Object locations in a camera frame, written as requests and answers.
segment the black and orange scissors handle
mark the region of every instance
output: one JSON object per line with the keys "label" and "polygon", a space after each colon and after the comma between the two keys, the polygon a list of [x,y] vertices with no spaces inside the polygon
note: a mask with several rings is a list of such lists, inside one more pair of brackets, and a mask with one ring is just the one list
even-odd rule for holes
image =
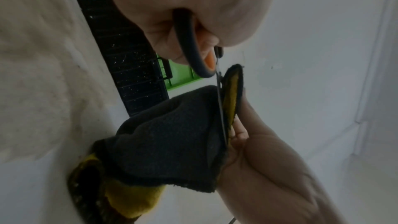
{"label": "black and orange scissors handle", "polygon": [[221,58],[223,48],[214,47],[205,59],[202,59],[199,53],[195,27],[192,20],[192,12],[187,9],[173,10],[173,22],[178,42],[180,43],[182,52],[191,68],[202,78],[209,78],[216,74],[216,57]]}

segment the fabric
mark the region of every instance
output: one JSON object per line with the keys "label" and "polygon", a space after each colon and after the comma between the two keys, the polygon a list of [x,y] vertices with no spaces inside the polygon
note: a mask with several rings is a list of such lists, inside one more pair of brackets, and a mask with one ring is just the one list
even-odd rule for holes
{"label": "fabric", "polygon": [[128,120],[114,137],[95,142],[68,188],[87,223],[133,223],[159,201],[165,185],[214,192],[226,159],[223,138],[243,90],[242,66],[223,79],[224,126],[217,87],[162,102]]}

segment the skin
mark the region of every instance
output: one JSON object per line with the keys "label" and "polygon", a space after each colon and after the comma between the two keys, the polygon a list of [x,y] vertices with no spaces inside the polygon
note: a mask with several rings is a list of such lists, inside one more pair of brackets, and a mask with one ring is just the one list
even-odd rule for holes
{"label": "skin", "polygon": [[[271,0],[114,0],[145,33],[163,58],[186,63],[172,22],[172,10],[195,15],[202,57],[215,46],[233,46],[252,36]],[[218,189],[242,224],[344,223],[301,157],[264,122],[245,98],[233,125],[229,159]]]}
{"label": "skin", "polygon": [[114,0],[120,11],[145,33],[163,58],[186,64],[173,29],[172,11],[187,8],[195,17],[202,57],[215,46],[233,46],[254,34],[271,0]]}

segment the scissors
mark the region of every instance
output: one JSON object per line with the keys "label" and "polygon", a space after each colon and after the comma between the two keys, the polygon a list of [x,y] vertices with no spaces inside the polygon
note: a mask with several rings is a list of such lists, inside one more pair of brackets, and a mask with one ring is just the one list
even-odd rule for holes
{"label": "scissors", "polygon": [[224,141],[225,144],[228,145],[224,126],[223,103],[221,101],[222,74],[218,66],[218,60],[223,57],[224,50],[222,47],[215,46],[214,53],[211,51],[205,59],[202,59],[197,45],[192,17],[192,12],[188,9],[181,8],[173,10],[175,33],[177,34],[177,39],[182,52],[195,73],[202,78],[210,78],[214,75],[217,76],[218,108],[220,110]]}

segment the white floor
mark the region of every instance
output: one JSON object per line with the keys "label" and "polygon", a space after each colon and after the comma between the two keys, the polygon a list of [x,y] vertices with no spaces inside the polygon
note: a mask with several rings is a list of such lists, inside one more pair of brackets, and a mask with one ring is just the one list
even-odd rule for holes
{"label": "white floor", "polygon": [[[7,69],[0,67],[0,75],[26,69],[19,78],[30,83],[13,88],[11,82],[2,79],[2,85],[10,87],[2,92],[2,104],[8,111],[18,110],[20,114],[7,117],[0,111],[1,125],[25,129],[21,135],[4,127],[3,133],[8,135],[4,133],[0,139],[0,217],[4,224],[82,223],[67,193],[66,177],[90,143],[114,134],[127,118],[76,1],[65,1],[74,23],[73,32],[61,46],[62,52],[67,52],[67,60],[64,55],[57,56],[57,52],[31,52],[40,55],[18,62],[0,54],[2,62],[8,64]],[[336,201],[344,184],[341,167],[345,167],[344,160],[352,153],[357,136],[354,120],[383,3],[384,0],[275,0],[257,34],[243,45],[226,49],[221,60],[223,71],[233,63],[245,66],[245,86],[253,107],[308,161]],[[9,18],[24,24],[34,17],[20,13]],[[74,73],[86,73],[85,79],[62,72],[63,64]],[[49,80],[43,84],[48,85],[48,90],[35,85],[43,73]],[[88,86],[86,78],[91,80]],[[198,81],[170,92],[170,96],[208,84],[215,84],[215,80]],[[60,87],[57,95],[71,96],[71,100],[62,105],[49,103],[47,98],[54,87]],[[96,91],[86,92],[88,87],[95,87]],[[29,99],[18,103],[12,98],[20,92],[35,95],[33,104],[43,105],[51,116],[32,110]],[[76,115],[79,104],[85,106]],[[37,123],[41,122],[37,118],[49,120],[44,125]],[[59,118],[66,119],[66,123],[60,124]],[[37,125],[57,129],[67,136],[73,132],[75,137],[61,134],[55,143],[48,142],[51,138]],[[223,224],[231,217],[217,194],[169,186],[157,208],[137,223]]]}

